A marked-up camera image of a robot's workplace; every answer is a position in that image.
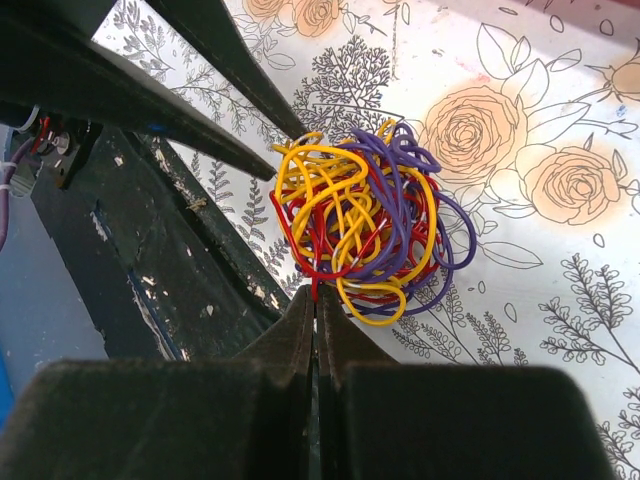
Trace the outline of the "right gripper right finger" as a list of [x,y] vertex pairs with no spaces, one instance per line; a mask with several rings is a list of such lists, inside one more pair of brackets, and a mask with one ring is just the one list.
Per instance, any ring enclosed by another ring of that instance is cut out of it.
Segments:
[[610,479],[585,397],[548,367],[394,361],[318,293],[331,479]]

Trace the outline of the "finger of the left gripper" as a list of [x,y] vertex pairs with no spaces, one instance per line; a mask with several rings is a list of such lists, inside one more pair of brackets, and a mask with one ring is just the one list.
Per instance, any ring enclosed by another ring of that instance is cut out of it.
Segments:
[[240,133],[242,123],[253,117],[267,128],[276,127],[296,139],[307,127],[254,60],[223,1],[151,1],[151,8],[194,48],[248,101],[246,107],[230,103],[232,131]]
[[1,4],[1,98],[24,107],[156,135],[261,180],[274,168],[129,60],[76,33],[41,5]]

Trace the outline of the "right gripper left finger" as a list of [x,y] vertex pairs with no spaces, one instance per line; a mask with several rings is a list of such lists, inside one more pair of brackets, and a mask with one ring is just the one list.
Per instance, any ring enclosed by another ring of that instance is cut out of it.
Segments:
[[232,358],[59,361],[1,436],[5,479],[304,479],[309,474],[307,288]]

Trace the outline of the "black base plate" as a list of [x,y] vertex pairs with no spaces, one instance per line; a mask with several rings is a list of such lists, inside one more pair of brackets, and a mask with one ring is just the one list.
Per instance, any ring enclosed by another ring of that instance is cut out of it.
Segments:
[[164,140],[1,106],[42,135],[33,192],[112,357],[230,357],[289,304],[221,206]]

